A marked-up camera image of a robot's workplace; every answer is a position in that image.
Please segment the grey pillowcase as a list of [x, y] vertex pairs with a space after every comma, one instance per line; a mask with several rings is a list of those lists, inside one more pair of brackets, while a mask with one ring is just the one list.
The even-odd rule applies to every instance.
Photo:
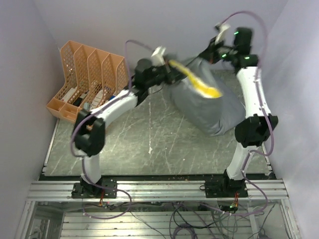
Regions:
[[182, 73], [182, 80], [164, 87], [165, 97], [195, 127], [209, 136], [223, 135], [241, 123], [246, 111], [240, 99], [214, 74], [210, 64], [203, 59], [175, 60], [188, 67], [210, 87], [219, 89], [223, 96], [208, 99], [199, 95], [188, 77]]

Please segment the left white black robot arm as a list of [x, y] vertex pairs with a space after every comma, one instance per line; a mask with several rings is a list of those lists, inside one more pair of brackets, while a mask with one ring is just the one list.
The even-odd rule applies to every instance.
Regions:
[[171, 85], [183, 78], [184, 74], [168, 63], [155, 66], [150, 59], [144, 58], [138, 61], [134, 76], [117, 96], [98, 108], [78, 113], [71, 136], [71, 153], [81, 159], [80, 183], [89, 197], [96, 198], [102, 191], [99, 154], [105, 145], [106, 128], [141, 104], [151, 87]]

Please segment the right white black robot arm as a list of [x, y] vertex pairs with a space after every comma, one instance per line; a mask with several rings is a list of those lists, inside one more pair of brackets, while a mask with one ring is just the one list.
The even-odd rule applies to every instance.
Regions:
[[267, 139], [274, 138], [273, 130], [279, 122], [266, 103], [261, 81], [261, 60], [256, 54], [251, 54], [253, 30], [237, 28], [233, 45], [227, 46], [224, 35], [229, 27], [226, 23], [216, 25], [217, 35], [199, 55], [211, 64], [220, 60], [231, 63], [242, 89], [246, 110], [245, 119], [235, 127], [237, 145], [231, 163], [222, 176], [204, 186], [207, 194], [218, 197], [231, 197], [237, 193], [245, 195], [249, 162], [254, 154], [262, 154], [259, 147]]

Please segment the cream yellow pillow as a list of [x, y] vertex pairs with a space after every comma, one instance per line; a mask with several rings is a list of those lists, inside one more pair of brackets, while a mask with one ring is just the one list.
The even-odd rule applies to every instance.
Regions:
[[175, 61], [169, 60], [169, 65], [186, 75], [195, 89], [195, 91], [204, 98], [208, 99], [217, 99], [223, 96], [222, 92], [217, 89], [216, 87], [210, 87], [205, 84], [202, 79], [196, 76], [188, 67], [184, 66], [183, 64]]

